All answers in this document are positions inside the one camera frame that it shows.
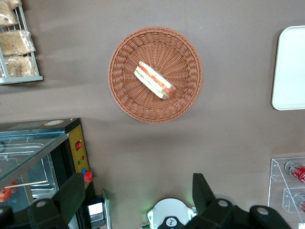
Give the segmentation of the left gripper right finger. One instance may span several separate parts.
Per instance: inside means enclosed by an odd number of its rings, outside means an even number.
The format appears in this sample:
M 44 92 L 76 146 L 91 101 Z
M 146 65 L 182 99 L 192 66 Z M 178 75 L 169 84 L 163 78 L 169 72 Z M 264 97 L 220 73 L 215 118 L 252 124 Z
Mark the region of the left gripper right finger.
M 197 215 L 185 229 L 289 229 L 273 208 L 255 205 L 247 212 L 225 198 L 216 198 L 201 173 L 193 174 L 193 202 Z

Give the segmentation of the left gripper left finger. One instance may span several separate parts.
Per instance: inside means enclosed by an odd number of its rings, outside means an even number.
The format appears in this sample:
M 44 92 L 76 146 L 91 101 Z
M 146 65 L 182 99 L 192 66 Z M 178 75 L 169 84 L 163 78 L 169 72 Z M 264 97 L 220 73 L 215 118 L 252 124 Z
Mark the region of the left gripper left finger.
M 85 198 L 82 173 L 73 174 L 52 198 L 39 198 L 27 208 L 13 212 L 0 208 L 2 229 L 67 229 Z

